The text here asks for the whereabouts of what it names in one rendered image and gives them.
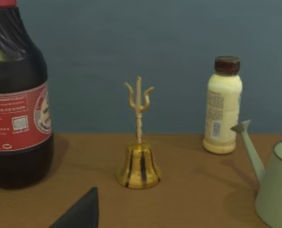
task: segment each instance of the watering can rim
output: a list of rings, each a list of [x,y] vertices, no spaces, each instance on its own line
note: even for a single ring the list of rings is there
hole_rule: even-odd
[[[277,146],[278,144],[280,144],[280,143],[282,143],[282,140],[281,140],[281,141],[278,141],[277,143],[274,144],[274,146],[273,146],[273,153],[275,154],[275,156],[276,156],[278,159],[280,159],[280,160],[282,161],[282,157],[279,156],[279,155],[276,153],[276,150],[275,150],[276,146]]]

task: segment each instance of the watering can spout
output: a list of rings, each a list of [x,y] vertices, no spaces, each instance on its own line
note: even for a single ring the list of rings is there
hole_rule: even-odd
[[[259,155],[258,155],[250,137],[249,137],[249,134],[247,133],[247,129],[249,127],[250,122],[251,122],[250,120],[243,121],[240,124],[232,127],[231,130],[241,134],[244,145],[246,147],[249,158],[251,160],[255,175],[256,175],[259,183],[261,184],[262,181],[263,181],[265,169],[264,169],[263,163],[262,163],[261,159],[259,158]]]

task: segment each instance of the watering can body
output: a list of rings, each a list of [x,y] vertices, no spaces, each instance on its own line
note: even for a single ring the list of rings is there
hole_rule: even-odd
[[[274,146],[273,154],[265,170],[247,134],[249,123],[250,121],[242,122],[232,130],[241,134],[260,183],[255,210],[267,225],[272,228],[282,228],[282,142]]]

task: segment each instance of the bell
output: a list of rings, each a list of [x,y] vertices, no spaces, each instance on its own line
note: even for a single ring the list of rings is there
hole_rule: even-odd
[[[117,173],[121,185],[130,189],[147,189],[157,185],[161,176],[148,143],[127,145],[124,165]]]

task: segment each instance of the qr code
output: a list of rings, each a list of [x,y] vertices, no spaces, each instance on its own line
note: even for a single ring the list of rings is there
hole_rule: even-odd
[[[12,127],[14,131],[20,131],[28,129],[28,118],[27,116],[20,116],[12,118]]]
[[[220,137],[221,133],[221,123],[213,121],[213,137],[218,138]]]

